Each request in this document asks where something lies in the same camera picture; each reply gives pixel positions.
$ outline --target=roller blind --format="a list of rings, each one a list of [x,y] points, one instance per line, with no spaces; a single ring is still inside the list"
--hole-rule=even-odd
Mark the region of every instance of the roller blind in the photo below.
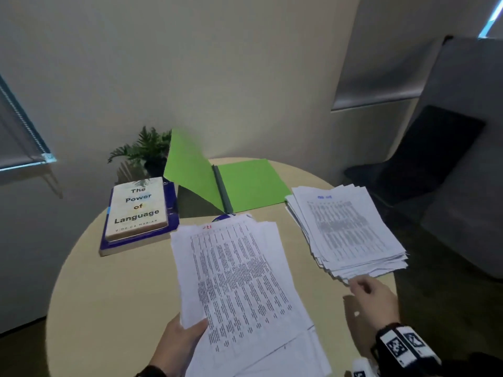
[[[498,2],[360,0],[333,109],[419,96],[444,37],[477,37]]]
[[[0,170],[53,161],[49,148],[0,77]]]

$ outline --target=floor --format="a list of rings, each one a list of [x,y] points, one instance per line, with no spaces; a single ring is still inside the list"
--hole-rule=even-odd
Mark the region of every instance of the floor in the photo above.
[[[403,323],[414,327],[440,358],[481,351],[503,359],[503,282],[489,278],[395,210],[379,206],[409,253],[395,273]],[[48,377],[45,321],[0,335],[2,377]]]

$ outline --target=green folder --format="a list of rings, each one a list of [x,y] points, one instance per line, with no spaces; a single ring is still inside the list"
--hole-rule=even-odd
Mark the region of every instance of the green folder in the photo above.
[[[164,177],[225,213],[281,203],[291,194],[266,159],[214,166],[185,134],[174,129]]]

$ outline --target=gray partition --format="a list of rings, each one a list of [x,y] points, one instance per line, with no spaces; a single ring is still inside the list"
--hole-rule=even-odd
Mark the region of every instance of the gray partition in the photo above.
[[[428,104],[485,120],[487,126],[436,192],[422,225],[474,265],[503,278],[503,41],[447,42],[411,121]]]

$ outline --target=plant pot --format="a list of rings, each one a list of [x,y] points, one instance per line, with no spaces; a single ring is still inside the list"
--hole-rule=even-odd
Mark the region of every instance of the plant pot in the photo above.
[[[166,167],[167,158],[160,157],[154,160],[145,161],[143,167],[147,170],[150,177],[162,177],[164,168]]]

